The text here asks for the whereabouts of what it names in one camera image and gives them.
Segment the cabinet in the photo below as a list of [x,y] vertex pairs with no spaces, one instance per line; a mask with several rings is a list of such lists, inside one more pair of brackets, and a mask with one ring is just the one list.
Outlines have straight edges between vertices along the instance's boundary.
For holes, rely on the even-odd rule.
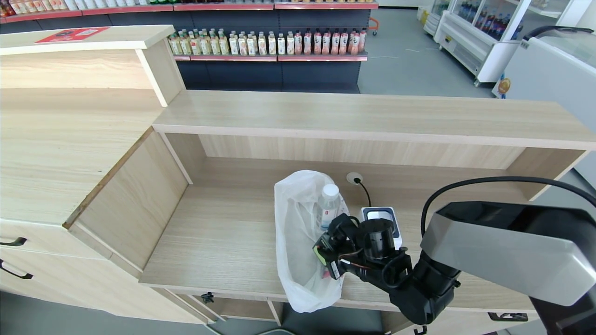
[[212,322],[201,306],[138,283],[188,185],[151,127],[183,87],[164,40],[172,32],[110,27],[82,44],[35,43],[56,31],[0,36],[1,289]]

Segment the sticker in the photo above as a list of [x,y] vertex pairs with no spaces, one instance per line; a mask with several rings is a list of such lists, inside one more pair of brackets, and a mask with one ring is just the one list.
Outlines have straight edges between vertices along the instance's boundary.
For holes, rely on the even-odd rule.
[[331,263],[331,269],[333,270],[333,274],[334,274],[333,278],[339,279],[339,271],[337,270],[337,265],[336,265],[335,261],[333,261]]
[[44,39],[40,39],[35,43],[82,41],[109,28],[110,27],[66,29]]

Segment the cable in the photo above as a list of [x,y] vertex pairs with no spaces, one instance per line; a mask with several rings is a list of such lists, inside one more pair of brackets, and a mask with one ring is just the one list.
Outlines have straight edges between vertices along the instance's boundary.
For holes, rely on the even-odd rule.
[[371,196],[370,196],[370,194],[368,194],[367,188],[364,187],[364,184],[362,183],[362,180],[360,178],[354,178],[354,182],[356,184],[362,186],[362,188],[364,189],[364,191],[367,193],[368,207],[372,207],[372,205],[371,205]]
[[422,215],[420,218],[420,233],[424,237],[424,233],[426,232],[426,213],[429,211],[430,204],[435,200],[439,195],[442,193],[449,191],[453,188],[466,186],[466,185],[473,185],[473,184],[482,184],[485,182],[531,182],[534,184],[544,184],[544,185],[551,185],[562,188],[564,190],[570,191],[579,195],[580,197],[587,200],[592,206],[596,207],[596,198],[593,197],[590,193],[582,190],[581,188],[575,187],[573,185],[567,184],[566,182],[556,181],[552,179],[546,178],[539,178],[539,177],[525,177],[525,176],[499,176],[499,177],[485,177],[485,178],[476,178],[476,179],[468,179],[460,182],[454,182],[453,184],[449,184],[445,187],[442,187],[435,193],[433,193],[422,208]]

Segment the plastic bag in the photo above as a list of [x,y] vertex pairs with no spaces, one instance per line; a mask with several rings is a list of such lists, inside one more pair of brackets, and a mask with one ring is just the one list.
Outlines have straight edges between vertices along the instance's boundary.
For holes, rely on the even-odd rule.
[[[326,267],[312,251],[323,233],[316,225],[314,207],[326,184],[334,184],[328,175],[302,170],[274,188],[277,273],[292,309],[300,313],[329,307],[342,296],[343,277],[324,276]],[[341,200],[340,213],[349,215]]]

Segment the shelf label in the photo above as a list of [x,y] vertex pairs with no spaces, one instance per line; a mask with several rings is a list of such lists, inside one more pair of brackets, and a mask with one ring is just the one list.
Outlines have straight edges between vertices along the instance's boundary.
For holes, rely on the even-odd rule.
[[40,39],[35,43],[50,43],[50,42],[67,42],[67,41],[82,41],[88,39],[91,36],[101,33],[110,27],[93,27],[93,28],[77,28],[77,29],[65,29],[59,33],[48,36],[44,39]]

